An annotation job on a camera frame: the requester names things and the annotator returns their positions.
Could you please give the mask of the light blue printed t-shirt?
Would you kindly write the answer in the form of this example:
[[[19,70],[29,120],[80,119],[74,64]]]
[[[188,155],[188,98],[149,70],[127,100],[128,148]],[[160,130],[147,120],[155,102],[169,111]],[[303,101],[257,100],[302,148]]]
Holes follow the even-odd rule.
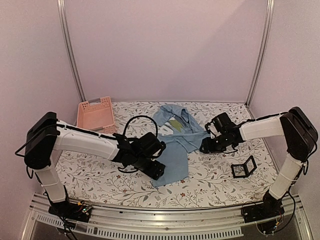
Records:
[[[188,154],[198,151],[202,140],[210,137],[185,107],[164,104],[153,115],[166,148],[158,158],[165,165],[164,174],[153,180],[155,188],[184,180],[189,176]]]

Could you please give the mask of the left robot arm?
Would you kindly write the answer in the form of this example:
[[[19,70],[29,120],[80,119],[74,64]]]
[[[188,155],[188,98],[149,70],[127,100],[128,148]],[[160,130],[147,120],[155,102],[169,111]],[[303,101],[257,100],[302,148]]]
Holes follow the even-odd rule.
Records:
[[[53,151],[72,151],[98,156],[123,167],[132,166],[153,180],[158,180],[166,166],[157,158],[166,149],[158,133],[127,137],[126,132],[100,133],[70,125],[47,112],[28,132],[26,142],[15,151],[25,165],[38,176],[55,209],[63,216],[74,213],[67,191],[51,161]]]

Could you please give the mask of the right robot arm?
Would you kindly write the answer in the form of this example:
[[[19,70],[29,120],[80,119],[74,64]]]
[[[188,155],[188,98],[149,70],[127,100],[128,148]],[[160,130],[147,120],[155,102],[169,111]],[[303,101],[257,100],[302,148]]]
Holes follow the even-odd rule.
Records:
[[[278,210],[283,196],[290,192],[291,186],[300,174],[307,174],[309,158],[317,149],[318,132],[299,107],[289,111],[248,119],[239,124],[231,121],[223,112],[205,125],[208,133],[213,125],[217,135],[206,137],[200,145],[204,154],[222,153],[227,147],[235,148],[240,143],[253,139],[283,136],[286,141],[287,155],[274,183],[263,196],[258,213],[269,218]]]

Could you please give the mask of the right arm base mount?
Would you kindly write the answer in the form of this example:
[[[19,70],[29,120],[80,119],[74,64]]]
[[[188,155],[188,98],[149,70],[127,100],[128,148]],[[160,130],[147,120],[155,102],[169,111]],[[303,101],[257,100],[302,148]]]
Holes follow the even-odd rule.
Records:
[[[261,221],[285,213],[282,199],[267,199],[259,204],[245,205],[240,211],[245,223]]]

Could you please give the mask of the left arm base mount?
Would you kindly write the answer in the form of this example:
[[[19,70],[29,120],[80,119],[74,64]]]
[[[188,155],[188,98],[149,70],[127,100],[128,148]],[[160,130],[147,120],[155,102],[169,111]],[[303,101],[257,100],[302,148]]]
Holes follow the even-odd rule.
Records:
[[[72,203],[69,201],[50,202],[48,212],[61,218],[75,220],[88,223],[91,217],[92,206],[80,203]]]

